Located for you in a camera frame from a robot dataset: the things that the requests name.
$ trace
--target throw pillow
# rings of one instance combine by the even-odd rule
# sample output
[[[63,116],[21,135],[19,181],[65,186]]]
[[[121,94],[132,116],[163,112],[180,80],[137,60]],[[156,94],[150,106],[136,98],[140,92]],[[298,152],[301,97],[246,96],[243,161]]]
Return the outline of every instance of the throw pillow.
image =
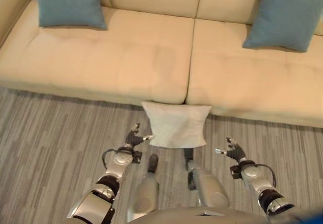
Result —
[[[106,29],[100,0],[38,0],[39,26],[83,25]]]
[[[150,144],[167,148],[205,145],[203,126],[211,106],[142,103],[155,138]]]
[[[323,0],[261,0],[244,48],[282,46],[307,51]]]

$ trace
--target floor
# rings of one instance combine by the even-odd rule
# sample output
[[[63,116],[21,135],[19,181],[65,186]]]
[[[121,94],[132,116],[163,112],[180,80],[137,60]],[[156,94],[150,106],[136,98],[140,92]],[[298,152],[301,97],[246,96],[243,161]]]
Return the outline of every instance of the floor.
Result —
[[[103,173],[101,154],[124,143],[134,123],[150,133],[141,107],[41,95],[0,88],[0,223],[62,223],[71,206]],[[209,116],[205,147],[195,159],[218,176],[231,207],[261,213],[241,180],[233,180],[233,161],[215,155],[232,136],[249,158],[270,165],[278,189],[295,205],[323,203],[323,129]],[[143,144],[141,164],[129,167],[115,202],[113,223],[125,223],[131,192],[159,155],[160,209],[194,206],[196,193],[186,188],[182,150]]]

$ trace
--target seat cushion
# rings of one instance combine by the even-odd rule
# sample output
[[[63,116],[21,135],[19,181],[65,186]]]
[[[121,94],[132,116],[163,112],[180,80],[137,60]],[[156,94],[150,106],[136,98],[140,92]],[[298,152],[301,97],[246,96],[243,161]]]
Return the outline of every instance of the seat cushion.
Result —
[[[250,26],[196,20],[186,102],[211,113],[323,127],[323,37],[307,53],[244,49]]]
[[[43,29],[32,0],[0,48],[0,84],[121,103],[183,103],[193,19],[109,8],[103,13],[108,31]]]

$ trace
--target black cable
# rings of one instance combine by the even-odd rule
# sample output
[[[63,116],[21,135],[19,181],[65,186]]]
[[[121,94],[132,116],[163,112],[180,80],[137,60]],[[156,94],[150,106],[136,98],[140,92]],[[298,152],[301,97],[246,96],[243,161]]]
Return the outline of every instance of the black cable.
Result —
[[[106,163],[105,163],[105,156],[106,156],[106,154],[108,153],[108,152],[118,152],[117,150],[114,150],[113,148],[111,148],[111,149],[109,149],[109,150],[107,150],[107,151],[105,151],[103,154],[102,154],[102,162],[103,162],[103,166],[104,166],[104,168],[107,170],[107,167],[106,167]]]
[[[258,166],[262,166],[262,167],[266,167],[266,168],[270,169],[270,171],[272,172],[272,175],[273,175],[273,186],[276,188],[277,180],[276,180],[276,175],[275,175],[274,170],[266,164],[256,164],[256,167],[258,167]]]

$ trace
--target blue pillow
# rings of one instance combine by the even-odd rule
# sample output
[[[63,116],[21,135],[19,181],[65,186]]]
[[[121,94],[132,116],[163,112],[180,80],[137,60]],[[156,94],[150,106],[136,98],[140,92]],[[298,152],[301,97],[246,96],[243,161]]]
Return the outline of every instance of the blue pillow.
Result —
[[[323,0],[261,0],[244,48],[282,46],[307,51]]]
[[[39,26],[85,25],[106,29],[100,0],[38,0]]]

